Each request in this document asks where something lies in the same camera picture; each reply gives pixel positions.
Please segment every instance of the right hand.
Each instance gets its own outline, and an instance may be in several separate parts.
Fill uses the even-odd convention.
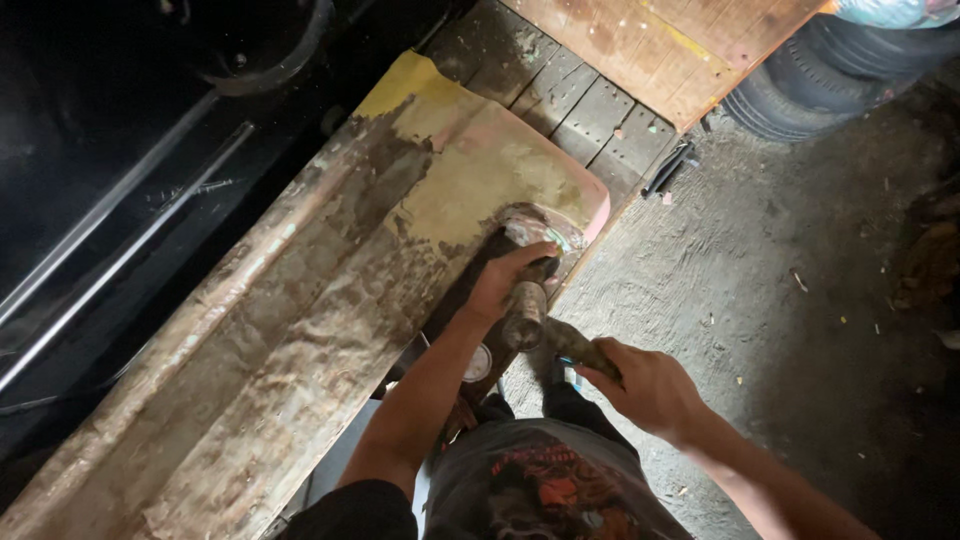
[[[623,385],[585,366],[577,366],[577,373],[638,428],[682,446],[702,422],[713,416],[693,380],[673,356],[641,351],[612,337],[593,341],[620,369]]]

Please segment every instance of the concrete floor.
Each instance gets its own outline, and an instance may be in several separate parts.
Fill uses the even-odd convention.
[[[673,205],[631,205],[553,315],[675,356],[711,407],[885,538],[958,537],[960,422],[945,405],[958,358],[931,333],[951,328],[948,310],[885,300],[914,237],[904,211],[950,159],[938,132],[952,128],[937,114],[906,96],[822,140],[781,145],[712,113]],[[516,362],[506,385],[517,416],[540,415],[527,366]],[[691,533],[757,538],[696,467],[585,393]]]

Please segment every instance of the left hand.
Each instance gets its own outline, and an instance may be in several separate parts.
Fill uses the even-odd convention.
[[[555,257],[555,242],[537,242],[487,261],[463,309],[493,324],[507,314],[507,298],[520,270],[541,257]]]

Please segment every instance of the wooden plank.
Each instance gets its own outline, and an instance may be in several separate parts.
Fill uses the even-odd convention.
[[[617,211],[643,174],[673,140],[675,130],[652,111],[637,103],[587,168],[610,191],[612,211]]]
[[[587,166],[633,106],[634,99],[626,92],[597,77],[550,140]]]
[[[424,54],[444,77],[465,86],[480,70],[489,49],[505,44],[521,20],[496,0],[479,0],[463,18],[444,27]]]
[[[483,64],[467,83],[468,90],[507,108],[560,48],[552,37],[516,18],[513,28],[501,27],[499,35],[488,36]]]
[[[562,47],[514,101],[510,111],[550,137],[597,78],[597,70]]]
[[[679,131],[824,0],[504,0]]]
[[[824,4],[823,0],[654,0],[649,9],[733,67],[746,69]]]

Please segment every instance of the wooden board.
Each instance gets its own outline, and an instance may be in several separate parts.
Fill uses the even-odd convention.
[[[825,0],[504,0],[685,132]]]
[[[587,166],[613,136],[634,103],[626,92],[598,77],[550,140]]]
[[[510,111],[549,137],[596,78],[596,69],[561,47],[510,106]]]
[[[675,131],[638,103],[621,124],[618,134],[610,137],[587,168],[610,191],[610,204],[615,209],[641,184],[644,173],[673,141]]]

